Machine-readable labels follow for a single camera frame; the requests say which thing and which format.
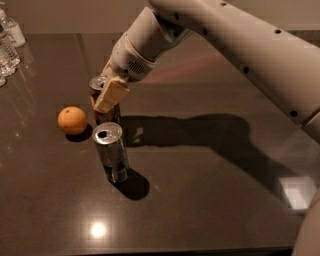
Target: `dark table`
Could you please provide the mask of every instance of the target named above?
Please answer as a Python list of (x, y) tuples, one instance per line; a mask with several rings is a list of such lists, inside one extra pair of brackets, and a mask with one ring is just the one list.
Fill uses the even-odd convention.
[[(304, 215), (279, 178), (319, 184), (320, 147), (197, 35), (130, 85), (121, 126), (132, 170), (107, 181), (87, 88), (119, 36), (27, 35), (18, 49), (0, 88), (0, 254), (292, 247)], [(81, 138), (57, 125), (69, 105), (88, 115)]]

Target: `soda can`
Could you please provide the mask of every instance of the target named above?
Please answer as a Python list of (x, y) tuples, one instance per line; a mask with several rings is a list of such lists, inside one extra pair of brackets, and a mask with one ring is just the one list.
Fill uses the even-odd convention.
[[(97, 98), (101, 94), (101, 91), (107, 82), (108, 78), (105, 76), (95, 76), (90, 80), (89, 94), (92, 108), (96, 104)], [(119, 104), (115, 105), (108, 113), (101, 113), (94, 110), (94, 117), (97, 125), (105, 122), (114, 122), (120, 124), (120, 106)]]
[(129, 163), (121, 126), (112, 122), (103, 123), (94, 129), (92, 137), (108, 180), (112, 183), (126, 180)]

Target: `can lid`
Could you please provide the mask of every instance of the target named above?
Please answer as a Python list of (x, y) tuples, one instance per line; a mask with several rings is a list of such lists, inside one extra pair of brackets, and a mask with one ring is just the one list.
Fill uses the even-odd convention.
[(121, 138), (122, 128), (117, 123), (107, 122), (99, 125), (93, 131), (93, 140), (102, 145), (109, 145)]
[(105, 76), (93, 77), (89, 82), (89, 93), (91, 95), (100, 94), (107, 79)]

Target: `orange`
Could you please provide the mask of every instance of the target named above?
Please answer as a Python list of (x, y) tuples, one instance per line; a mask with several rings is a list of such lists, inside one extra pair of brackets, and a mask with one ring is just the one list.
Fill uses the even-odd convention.
[(78, 135), (87, 128), (86, 114), (77, 107), (67, 107), (58, 116), (58, 125), (68, 135)]

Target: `aluminum can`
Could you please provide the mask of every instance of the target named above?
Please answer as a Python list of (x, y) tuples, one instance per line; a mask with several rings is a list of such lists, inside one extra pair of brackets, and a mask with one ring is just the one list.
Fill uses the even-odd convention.
[(103, 123), (94, 129), (92, 137), (108, 180), (112, 183), (126, 180), (129, 163), (121, 126), (112, 122)]

